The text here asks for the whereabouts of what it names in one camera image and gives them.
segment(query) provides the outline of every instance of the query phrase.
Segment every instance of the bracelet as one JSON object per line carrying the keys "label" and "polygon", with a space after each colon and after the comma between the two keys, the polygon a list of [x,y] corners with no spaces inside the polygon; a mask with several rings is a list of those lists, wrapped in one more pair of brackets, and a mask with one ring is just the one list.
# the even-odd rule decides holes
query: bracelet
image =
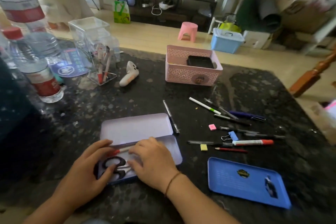
{"label": "bracelet", "polygon": [[173,181],[179,174],[182,174],[182,173],[181,173],[181,172],[178,172],[176,175],[174,175],[173,178],[171,178],[171,180],[170,180],[170,182],[169,182],[169,184],[168,184],[168,186],[167,186],[167,189],[166,189],[165,197],[167,197],[167,192],[168,192],[168,189],[169,189],[169,187],[170,187],[171,182],[172,182],[172,181]]}

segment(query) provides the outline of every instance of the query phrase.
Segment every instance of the scissors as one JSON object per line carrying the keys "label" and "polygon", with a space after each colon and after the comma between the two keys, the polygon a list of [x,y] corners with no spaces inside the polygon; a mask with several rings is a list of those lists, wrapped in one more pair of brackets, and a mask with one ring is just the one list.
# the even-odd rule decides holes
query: scissors
{"label": "scissors", "polygon": [[117,167],[115,168],[113,173],[118,174],[118,179],[117,180],[123,179],[125,177],[126,173],[128,171],[130,171],[132,168],[130,166],[126,165],[126,160],[123,159],[122,157],[119,157],[119,156],[113,156],[113,157],[105,159],[104,162],[103,162],[103,168],[105,168],[105,169],[108,168],[109,166],[107,166],[106,164],[107,164],[108,161],[110,161],[112,159],[119,160],[118,163],[115,163],[115,165]]}

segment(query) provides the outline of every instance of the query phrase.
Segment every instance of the yellow eraser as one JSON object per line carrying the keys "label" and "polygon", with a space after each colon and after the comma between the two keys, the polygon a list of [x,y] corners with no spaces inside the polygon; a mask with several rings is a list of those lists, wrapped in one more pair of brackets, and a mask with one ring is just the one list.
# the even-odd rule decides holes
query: yellow eraser
{"label": "yellow eraser", "polygon": [[208,146],[206,144],[201,144],[201,151],[207,151]]}

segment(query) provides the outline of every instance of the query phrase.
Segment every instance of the green bag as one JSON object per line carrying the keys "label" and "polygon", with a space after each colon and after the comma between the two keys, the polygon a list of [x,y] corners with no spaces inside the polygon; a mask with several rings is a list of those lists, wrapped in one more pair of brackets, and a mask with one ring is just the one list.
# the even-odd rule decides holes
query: green bag
{"label": "green bag", "polygon": [[125,1],[114,1],[113,15],[115,23],[131,23],[128,4]]}

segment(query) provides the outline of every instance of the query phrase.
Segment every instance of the red pencil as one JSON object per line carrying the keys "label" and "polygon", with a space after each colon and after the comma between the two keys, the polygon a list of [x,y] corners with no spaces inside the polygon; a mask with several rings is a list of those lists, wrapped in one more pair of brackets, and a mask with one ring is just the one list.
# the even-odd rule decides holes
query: red pencil
{"label": "red pencil", "polygon": [[219,151],[234,151],[234,152],[240,152],[240,153],[247,153],[246,150],[240,150],[240,149],[230,149],[230,148],[215,148],[215,150]]}

